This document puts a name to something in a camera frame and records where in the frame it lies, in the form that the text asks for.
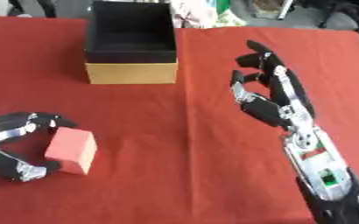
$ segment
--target red foam block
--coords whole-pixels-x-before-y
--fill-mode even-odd
[[[60,171],[87,175],[96,143],[92,132],[60,127],[46,150],[47,159],[59,161]]]

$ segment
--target floor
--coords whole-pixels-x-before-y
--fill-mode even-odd
[[[43,11],[36,0],[20,0],[26,12],[34,17],[43,17]],[[87,8],[93,0],[53,0],[57,6],[58,16],[60,18],[84,18],[87,15]],[[231,0],[231,10],[241,19],[247,22],[247,25],[255,26],[277,26],[293,27],[301,29],[318,29],[317,24],[321,21],[323,13],[320,10],[296,7],[296,9],[287,14],[284,20],[254,18],[246,4],[246,0]],[[355,23],[346,15],[335,14],[328,22],[328,29],[334,30],[352,30]]]

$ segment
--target robotic hand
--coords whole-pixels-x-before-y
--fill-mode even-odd
[[[59,126],[73,128],[75,123],[47,113],[17,112],[0,115],[0,144],[32,133],[38,129],[55,131]],[[30,181],[43,178],[60,168],[56,161],[46,161],[41,166],[27,163],[19,155],[0,150],[0,177],[11,180]]]
[[[233,71],[230,83],[241,110],[272,127],[286,130],[285,154],[297,172],[297,184],[317,223],[359,224],[359,179],[350,170],[327,133],[314,123],[314,108],[294,72],[267,47],[248,40],[255,51],[236,59],[240,67],[260,73]],[[243,84],[258,81],[270,98],[249,92]]]

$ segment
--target red tablecloth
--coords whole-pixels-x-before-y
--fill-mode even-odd
[[[229,79],[234,58],[250,51],[246,39],[274,49],[297,72],[318,124],[359,174],[358,34],[184,29],[175,85],[89,85],[84,26],[0,18],[0,114],[59,113],[92,130],[99,146],[87,177],[0,179],[0,224],[313,223],[282,131],[233,102]],[[39,147],[35,141],[26,151]]]

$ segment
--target black box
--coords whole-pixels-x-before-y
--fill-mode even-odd
[[[177,51],[169,4],[93,2],[85,53],[92,83],[175,82]],[[156,73],[158,77],[147,77]],[[161,80],[163,73],[172,78]]]

